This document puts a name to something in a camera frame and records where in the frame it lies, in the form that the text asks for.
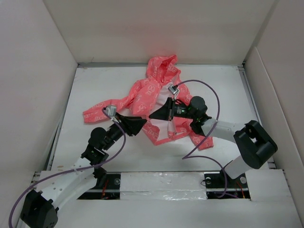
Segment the pink hooded kids jacket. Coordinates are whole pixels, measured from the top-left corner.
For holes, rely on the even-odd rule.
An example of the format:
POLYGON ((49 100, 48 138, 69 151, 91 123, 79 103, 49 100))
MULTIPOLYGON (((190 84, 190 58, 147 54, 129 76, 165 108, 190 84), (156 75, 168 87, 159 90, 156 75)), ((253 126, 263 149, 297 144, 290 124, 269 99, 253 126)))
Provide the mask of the pink hooded kids jacket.
POLYGON ((85 123, 95 123, 106 119, 102 109, 114 105, 117 111, 129 109, 133 116, 147 119, 143 132, 154 145, 169 143, 186 136, 204 150, 213 147, 213 139, 195 134, 191 127, 190 119, 175 117, 172 121, 149 119, 149 115, 164 105, 171 96, 168 87, 181 82, 181 71, 175 66, 178 58, 176 55, 168 57, 153 57, 149 60, 146 78, 138 80, 131 87, 128 96, 122 99, 102 101, 83 112, 85 123))

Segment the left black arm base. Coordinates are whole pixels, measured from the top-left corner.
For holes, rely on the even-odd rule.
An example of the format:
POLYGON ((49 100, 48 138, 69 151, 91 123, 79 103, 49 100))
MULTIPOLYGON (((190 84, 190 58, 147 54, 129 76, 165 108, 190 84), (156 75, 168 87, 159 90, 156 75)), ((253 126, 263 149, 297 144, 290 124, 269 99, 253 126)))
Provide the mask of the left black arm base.
POLYGON ((108 173, 102 167, 94 169, 93 176, 96 185, 83 193, 78 199, 80 200, 119 200, 121 173, 108 173))

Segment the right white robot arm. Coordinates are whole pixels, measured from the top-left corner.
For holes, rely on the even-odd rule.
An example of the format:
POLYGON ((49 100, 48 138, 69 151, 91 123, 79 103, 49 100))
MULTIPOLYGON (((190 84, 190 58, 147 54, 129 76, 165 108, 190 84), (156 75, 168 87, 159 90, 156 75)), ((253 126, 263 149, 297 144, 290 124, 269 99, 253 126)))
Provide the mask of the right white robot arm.
POLYGON ((251 120, 238 124, 219 121, 208 116, 207 109, 204 99, 199 96, 192 97, 188 105, 169 97, 149 118, 163 121, 171 121, 174 117, 190 119, 190 127, 195 134, 235 143, 240 155, 219 176, 220 183, 225 187, 235 184, 246 171, 260 169, 277 152, 277 144, 259 122, 251 120))

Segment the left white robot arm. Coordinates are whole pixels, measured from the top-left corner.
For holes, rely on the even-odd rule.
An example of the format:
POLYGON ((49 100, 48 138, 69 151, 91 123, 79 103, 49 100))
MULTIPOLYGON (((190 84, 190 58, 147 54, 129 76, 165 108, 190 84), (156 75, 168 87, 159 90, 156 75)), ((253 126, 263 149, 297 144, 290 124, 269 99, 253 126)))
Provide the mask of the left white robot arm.
POLYGON ((147 122, 119 113, 111 120, 113 124, 107 130, 102 127, 92 130, 85 151, 71 170, 58 173, 58 178, 42 190, 26 194, 20 218, 28 227, 53 228, 65 204, 93 187, 103 187, 107 172, 102 165, 111 160, 106 151, 120 138, 136 136, 147 122))

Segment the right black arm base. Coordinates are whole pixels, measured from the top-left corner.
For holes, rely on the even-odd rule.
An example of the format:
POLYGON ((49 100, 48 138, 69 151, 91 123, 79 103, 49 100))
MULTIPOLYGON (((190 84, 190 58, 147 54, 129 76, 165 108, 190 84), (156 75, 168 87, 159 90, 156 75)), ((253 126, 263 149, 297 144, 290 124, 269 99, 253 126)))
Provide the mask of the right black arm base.
POLYGON ((243 173, 236 179, 227 177, 220 172, 205 172, 200 184, 206 188, 207 199, 250 199, 246 175, 243 173))

